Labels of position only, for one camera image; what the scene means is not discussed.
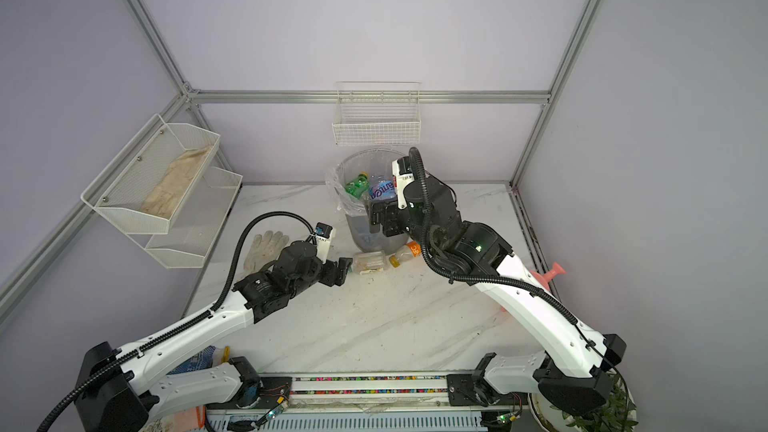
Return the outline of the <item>blue dotted work glove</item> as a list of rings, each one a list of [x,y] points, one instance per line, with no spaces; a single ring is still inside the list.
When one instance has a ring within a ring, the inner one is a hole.
[[[169,372],[169,375],[196,372],[213,368],[227,362],[231,355],[229,346],[208,346],[197,352]]]

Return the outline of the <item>orange label juice bottle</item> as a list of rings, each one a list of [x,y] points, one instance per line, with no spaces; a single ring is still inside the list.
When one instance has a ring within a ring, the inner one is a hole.
[[[421,247],[415,241],[407,242],[398,248],[390,257],[389,262],[394,268],[418,257],[421,254]]]

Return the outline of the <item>white cotton work glove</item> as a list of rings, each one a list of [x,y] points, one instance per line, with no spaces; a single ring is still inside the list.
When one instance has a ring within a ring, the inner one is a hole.
[[[264,234],[257,234],[245,259],[244,272],[258,272],[266,264],[275,261],[288,242],[289,237],[281,231],[268,230]]]

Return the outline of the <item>orange rubber glove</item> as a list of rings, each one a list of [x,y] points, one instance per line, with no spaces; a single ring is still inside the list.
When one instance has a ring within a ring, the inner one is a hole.
[[[206,408],[198,406],[182,412],[151,420],[140,432],[205,431]]]

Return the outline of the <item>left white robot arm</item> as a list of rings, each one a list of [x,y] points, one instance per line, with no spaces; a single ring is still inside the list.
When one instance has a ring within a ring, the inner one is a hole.
[[[243,358],[231,359],[211,376],[188,372],[170,383],[169,373],[194,354],[228,335],[252,326],[311,286],[345,283],[353,260],[329,259],[332,226],[318,223],[308,235],[285,246],[277,259],[241,280],[235,278],[251,230],[275,212],[251,220],[235,246],[224,286],[217,299],[190,318],[143,339],[113,348],[102,342],[84,356],[72,391],[47,414],[39,430],[48,431],[75,406],[87,431],[139,431],[147,423],[177,411],[242,397],[258,375]]]

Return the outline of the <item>clear plastic bin liner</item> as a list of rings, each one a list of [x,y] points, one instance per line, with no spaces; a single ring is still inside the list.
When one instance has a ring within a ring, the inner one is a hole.
[[[371,201],[395,198],[393,164],[408,157],[406,150],[373,147],[355,152],[328,168],[325,184],[337,209],[349,217],[362,217]]]

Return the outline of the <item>clear green cap bottle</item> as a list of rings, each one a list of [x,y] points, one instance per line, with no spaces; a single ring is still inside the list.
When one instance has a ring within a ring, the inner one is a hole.
[[[363,275],[382,272],[388,267],[389,262],[383,251],[363,252],[353,256],[351,271]]]

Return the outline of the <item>white mesh upper shelf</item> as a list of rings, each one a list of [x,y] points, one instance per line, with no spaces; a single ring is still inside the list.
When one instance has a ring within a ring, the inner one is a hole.
[[[154,115],[121,154],[81,193],[81,201],[125,235],[165,235],[218,152],[220,135]],[[169,164],[187,150],[211,147],[170,219],[142,213],[141,205]]]

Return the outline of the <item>green Sprite bottle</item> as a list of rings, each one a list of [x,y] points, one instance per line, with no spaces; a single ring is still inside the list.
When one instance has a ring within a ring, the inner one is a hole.
[[[353,180],[344,186],[346,193],[358,200],[361,200],[369,193],[370,181],[366,173],[358,174]]]

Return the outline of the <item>pink spray bottle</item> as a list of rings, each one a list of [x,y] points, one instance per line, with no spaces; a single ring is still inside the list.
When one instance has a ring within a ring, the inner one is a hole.
[[[498,273],[501,278],[508,280],[503,286],[516,296],[525,298],[528,302],[546,304],[558,313],[566,310],[555,297],[552,285],[556,277],[565,273],[560,265],[555,264],[549,271],[539,273],[527,267],[517,256],[506,257],[499,266]]]

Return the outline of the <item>white mesh lower shelf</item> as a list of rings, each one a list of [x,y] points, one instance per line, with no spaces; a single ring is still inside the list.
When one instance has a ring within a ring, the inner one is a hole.
[[[166,269],[203,268],[241,185],[241,175],[210,166],[170,231],[153,235],[145,251]]]

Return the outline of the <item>grey mesh waste bin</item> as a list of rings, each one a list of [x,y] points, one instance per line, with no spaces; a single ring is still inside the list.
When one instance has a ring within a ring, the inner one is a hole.
[[[366,174],[371,181],[374,176],[392,179],[392,163],[405,156],[401,150],[388,147],[368,148],[342,160],[326,173],[325,183],[330,190],[337,209],[346,218],[352,240],[362,252],[383,251],[394,253],[409,241],[406,233],[387,237],[380,225],[372,226],[367,215],[368,191],[361,198],[354,197],[346,186]]]

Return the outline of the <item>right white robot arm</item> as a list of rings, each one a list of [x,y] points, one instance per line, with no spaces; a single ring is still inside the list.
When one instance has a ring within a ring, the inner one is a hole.
[[[386,180],[388,191],[370,195],[370,224],[386,236],[408,235],[430,270],[493,299],[540,346],[528,356],[486,354],[471,374],[471,400],[490,406],[537,393],[573,417],[606,405],[625,341],[584,324],[491,226],[463,220],[453,189],[426,170],[417,148],[392,162]]]

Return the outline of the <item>large crushed blue label bottle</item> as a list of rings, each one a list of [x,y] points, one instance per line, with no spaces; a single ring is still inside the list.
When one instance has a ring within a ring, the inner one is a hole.
[[[397,197],[395,182],[391,177],[376,176],[371,179],[369,197],[372,202],[386,201]]]

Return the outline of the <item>white mesh shelf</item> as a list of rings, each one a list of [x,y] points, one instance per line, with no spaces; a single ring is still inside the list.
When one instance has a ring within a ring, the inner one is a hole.
[[[121,154],[81,193],[81,201],[125,235],[165,235],[218,152],[220,135],[154,115]],[[187,150],[211,147],[170,219],[142,213],[141,205],[169,164]]]
[[[170,231],[153,235],[145,251],[166,269],[203,268],[241,185],[241,175],[210,166]]]

